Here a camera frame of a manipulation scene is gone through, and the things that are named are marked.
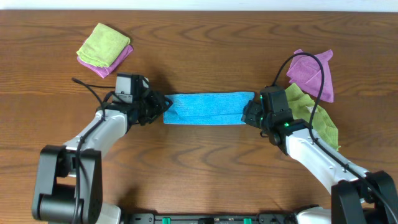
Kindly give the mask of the blue microfiber cloth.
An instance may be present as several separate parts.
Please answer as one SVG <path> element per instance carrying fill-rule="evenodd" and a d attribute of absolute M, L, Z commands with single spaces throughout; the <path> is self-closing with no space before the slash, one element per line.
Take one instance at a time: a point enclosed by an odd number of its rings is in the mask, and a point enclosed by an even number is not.
<path fill-rule="evenodd" d="M 190 93 L 169 95 L 172 106 L 164 113 L 165 124 L 225 126 L 243 124 L 244 107 L 255 93 Z"/>

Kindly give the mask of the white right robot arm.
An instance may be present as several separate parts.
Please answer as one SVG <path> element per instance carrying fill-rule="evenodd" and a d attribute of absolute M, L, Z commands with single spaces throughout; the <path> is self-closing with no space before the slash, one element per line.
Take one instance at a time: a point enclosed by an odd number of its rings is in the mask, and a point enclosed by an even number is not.
<path fill-rule="evenodd" d="M 249 101 L 242 121 L 259 128 L 262 136 L 307 168 L 331 195 L 331 208 L 303 208 L 288 217 L 290 223 L 397 223 L 392 177 L 349 161 L 321 140 L 308 122 L 294 119 L 286 102 Z"/>

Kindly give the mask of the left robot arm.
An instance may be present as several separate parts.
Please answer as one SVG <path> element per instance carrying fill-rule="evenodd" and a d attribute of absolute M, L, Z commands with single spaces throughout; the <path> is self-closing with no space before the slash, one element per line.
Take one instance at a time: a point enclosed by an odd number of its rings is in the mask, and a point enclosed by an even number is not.
<path fill-rule="evenodd" d="M 48 223 L 117 223 L 121 209 L 103 203 L 102 158 L 135 124 L 150 124 L 172 105 L 159 91 L 108 94 L 91 123 L 61 146 L 40 152 L 32 216 Z"/>

